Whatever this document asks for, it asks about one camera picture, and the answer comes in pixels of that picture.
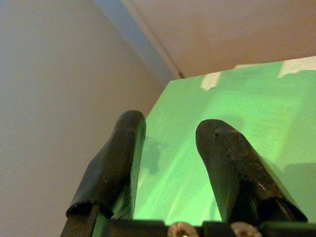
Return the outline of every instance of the green surface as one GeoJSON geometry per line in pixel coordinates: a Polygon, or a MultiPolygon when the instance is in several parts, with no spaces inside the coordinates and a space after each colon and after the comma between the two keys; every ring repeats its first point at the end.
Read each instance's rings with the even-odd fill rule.
{"type": "Polygon", "coordinates": [[[222,119],[245,135],[316,222],[316,71],[277,78],[282,64],[222,72],[210,91],[200,88],[204,76],[169,83],[146,119],[135,219],[220,220],[195,131],[205,119],[222,119]]]}

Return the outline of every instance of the metal screw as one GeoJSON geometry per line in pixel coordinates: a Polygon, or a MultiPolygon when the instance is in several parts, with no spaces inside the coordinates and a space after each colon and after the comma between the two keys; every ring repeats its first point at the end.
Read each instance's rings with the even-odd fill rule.
{"type": "Polygon", "coordinates": [[[168,228],[168,237],[198,237],[198,233],[189,223],[176,222],[168,228]]]}
{"type": "Polygon", "coordinates": [[[234,222],[231,224],[237,237],[262,237],[258,230],[246,222],[234,222]]]}

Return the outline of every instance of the white wall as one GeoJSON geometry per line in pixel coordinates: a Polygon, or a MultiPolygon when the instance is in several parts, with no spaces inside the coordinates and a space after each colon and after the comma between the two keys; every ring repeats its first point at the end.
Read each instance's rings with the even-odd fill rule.
{"type": "Polygon", "coordinates": [[[0,0],[0,236],[59,236],[119,114],[163,85],[91,0],[0,0]]]}
{"type": "Polygon", "coordinates": [[[134,19],[135,14],[131,13],[128,6],[130,0],[95,0],[105,12],[109,20],[115,25],[123,38],[138,53],[149,70],[164,84],[173,79],[179,78],[178,71],[173,67],[168,57],[162,54],[163,50],[157,48],[155,38],[150,37],[144,29],[145,24],[134,19]]]}

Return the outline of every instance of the white tape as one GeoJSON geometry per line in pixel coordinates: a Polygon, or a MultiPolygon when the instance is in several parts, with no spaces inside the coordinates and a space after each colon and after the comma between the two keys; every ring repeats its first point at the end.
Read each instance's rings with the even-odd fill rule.
{"type": "Polygon", "coordinates": [[[240,69],[240,68],[249,68],[249,67],[253,67],[253,66],[257,66],[259,65],[258,63],[255,63],[255,64],[239,64],[239,65],[236,65],[234,67],[234,69],[240,69]]]}
{"type": "Polygon", "coordinates": [[[216,87],[220,75],[221,72],[206,74],[200,87],[205,91],[216,87]]]}
{"type": "Polygon", "coordinates": [[[316,56],[284,61],[278,78],[303,70],[316,70],[316,56]]]}

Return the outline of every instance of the green board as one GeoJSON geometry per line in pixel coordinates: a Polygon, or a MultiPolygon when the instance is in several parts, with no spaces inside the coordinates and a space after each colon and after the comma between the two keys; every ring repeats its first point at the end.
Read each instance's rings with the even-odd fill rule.
{"type": "Polygon", "coordinates": [[[134,219],[221,220],[195,145],[198,124],[221,119],[245,135],[316,222],[316,71],[278,78],[282,66],[222,72],[209,91],[200,88],[204,76],[169,83],[146,119],[134,219]]]}

